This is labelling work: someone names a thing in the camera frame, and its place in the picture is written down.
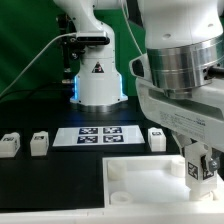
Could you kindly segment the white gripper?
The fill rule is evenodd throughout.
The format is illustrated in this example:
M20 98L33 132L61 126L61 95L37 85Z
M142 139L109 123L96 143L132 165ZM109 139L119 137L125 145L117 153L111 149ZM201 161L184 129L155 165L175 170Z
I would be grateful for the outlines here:
M211 84L193 89L190 99L174 100L152 84L146 54L132 59L129 68L136 77L137 96L145 117L175 131L172 136L181 156L192 144L190 138L212 147L206 154L206 166L210 172L217 171L219 151L224 152L224 79L214 78Z

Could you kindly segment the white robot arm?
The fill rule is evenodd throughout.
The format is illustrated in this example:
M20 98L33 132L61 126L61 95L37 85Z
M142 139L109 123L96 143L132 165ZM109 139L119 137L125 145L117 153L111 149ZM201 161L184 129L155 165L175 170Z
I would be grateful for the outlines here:
M224 128L224 80L211 70L224 61L224 29L218 0L53 0L71 19L70 36L86 49L89 66L109 71L115 35L96 10L132 7L140 13L145 49L130 62L145 116L161 125L160 111L201 118L210 130Z

